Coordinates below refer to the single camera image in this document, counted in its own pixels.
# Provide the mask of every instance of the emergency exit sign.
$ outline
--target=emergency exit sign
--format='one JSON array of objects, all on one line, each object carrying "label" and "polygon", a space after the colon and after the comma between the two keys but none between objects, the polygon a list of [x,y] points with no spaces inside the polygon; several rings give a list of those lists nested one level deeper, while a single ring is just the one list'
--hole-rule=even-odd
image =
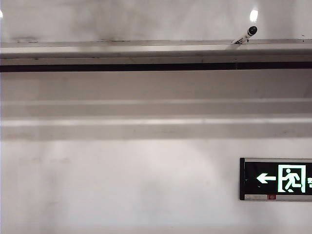
[{"label": "emergency exit sign", "polygon": [[312,201],[312,159],[241,158],[240,199]]}]

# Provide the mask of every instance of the white arrow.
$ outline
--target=white arrow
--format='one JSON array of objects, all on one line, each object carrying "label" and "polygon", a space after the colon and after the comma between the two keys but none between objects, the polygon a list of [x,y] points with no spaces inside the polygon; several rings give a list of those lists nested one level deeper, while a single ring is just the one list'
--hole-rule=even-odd
[{"label": "white arrow", "polygon": [[257,179],[263,184],[267,184],[267,180],[276,180],[275,176],[266,176],[267,174],[268,173],[262,173],[257,177]]}]

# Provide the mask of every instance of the horizontal ledge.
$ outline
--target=horizontal ledge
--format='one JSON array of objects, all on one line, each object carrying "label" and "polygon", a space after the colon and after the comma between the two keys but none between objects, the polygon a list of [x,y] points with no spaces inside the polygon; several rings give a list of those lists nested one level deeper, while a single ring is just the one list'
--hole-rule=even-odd
[{"label": "horizontal ledge", "polygon": [[124,58],[214,55],[311,54],[312,43],[218,45],[106,45],[4,47],[2,59],[22,58]]}]

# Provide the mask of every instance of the wall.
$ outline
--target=wall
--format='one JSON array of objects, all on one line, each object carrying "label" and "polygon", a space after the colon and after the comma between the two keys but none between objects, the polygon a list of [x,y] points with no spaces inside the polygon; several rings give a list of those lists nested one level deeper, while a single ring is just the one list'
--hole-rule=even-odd
[{"label": "wall", "polygon": [[240,157],[311,158],[312,70],[4,73],[5,234],[308,233]]},{"label": "wall", "polygon": [[234,40],[254,24],[253,39],[312,39],[310,0],[2,0],[1,9],[1,42]]}]

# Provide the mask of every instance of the surveillance camera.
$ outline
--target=surveillance camera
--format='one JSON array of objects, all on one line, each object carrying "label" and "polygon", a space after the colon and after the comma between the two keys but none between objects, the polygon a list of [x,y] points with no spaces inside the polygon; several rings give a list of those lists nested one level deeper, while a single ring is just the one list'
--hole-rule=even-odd
[{"label": "surveillance camera", "polygon": [[245,33],[243,36],[239,37],[239,39],[232,42],[232,44],[242,44],[245,41],[249,40],[256,32],[258,31],[256,26],[252,26],[247,30],[247,33]]}]

